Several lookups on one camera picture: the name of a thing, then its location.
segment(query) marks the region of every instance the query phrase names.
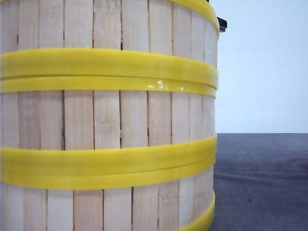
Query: barrel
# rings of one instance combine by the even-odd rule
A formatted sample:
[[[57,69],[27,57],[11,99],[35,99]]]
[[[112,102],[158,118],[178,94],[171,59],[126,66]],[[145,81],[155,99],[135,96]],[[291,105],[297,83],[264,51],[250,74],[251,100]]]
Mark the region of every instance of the barrel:
[[[218,35],[205,0],[2,0],[1,230],[209,229]]]

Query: yellow strap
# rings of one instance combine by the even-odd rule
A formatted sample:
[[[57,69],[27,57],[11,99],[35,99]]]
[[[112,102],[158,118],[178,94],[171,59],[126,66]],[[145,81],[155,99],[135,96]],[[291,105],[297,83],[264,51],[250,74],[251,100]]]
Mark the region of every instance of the yellow strap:
[[[207,1],[205,0],[169,0],[169,1],[185,6],[203,15],[214,25],[219,37],[219,22],[216,17],[214,9]]]
[[[154,184],[197,174],[215,162],[217,136],[152,147],[29,150],[2,147],[1,180],[44,189],[108,189]]]
[[[214,220],[215,213],[215,193],[213,192],[213,200],[207,211],[203,213],[195,222],[192,224],[179,229],[178,231],[206,231],[208,230]]]
[[[39,49],[1,55],[2,92],[157,90],[215,97],[217,69],[168,55],[106,49]]]

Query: wooden barrel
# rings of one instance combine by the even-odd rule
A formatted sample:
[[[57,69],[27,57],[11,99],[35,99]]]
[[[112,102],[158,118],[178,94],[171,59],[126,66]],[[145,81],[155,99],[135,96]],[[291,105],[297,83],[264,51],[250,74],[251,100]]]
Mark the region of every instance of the wooden barrel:
[[[215,19],[203,0],[6,0],[1,52],[104,48],[216,68]],[[214,99],[166,90],[2,90],[1,145],[68,151],[199,141],[215,135]],[[203,230],[212,214],[213,167],[177,180],[100,190],[1,183],[3,231]]]

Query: concrete floor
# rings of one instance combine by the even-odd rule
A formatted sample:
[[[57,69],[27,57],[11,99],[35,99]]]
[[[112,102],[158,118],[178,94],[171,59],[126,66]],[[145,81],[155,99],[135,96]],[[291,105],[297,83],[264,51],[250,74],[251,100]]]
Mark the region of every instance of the concrete floor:
[[[308,134],[219,134],[210,231],[308,231]]]

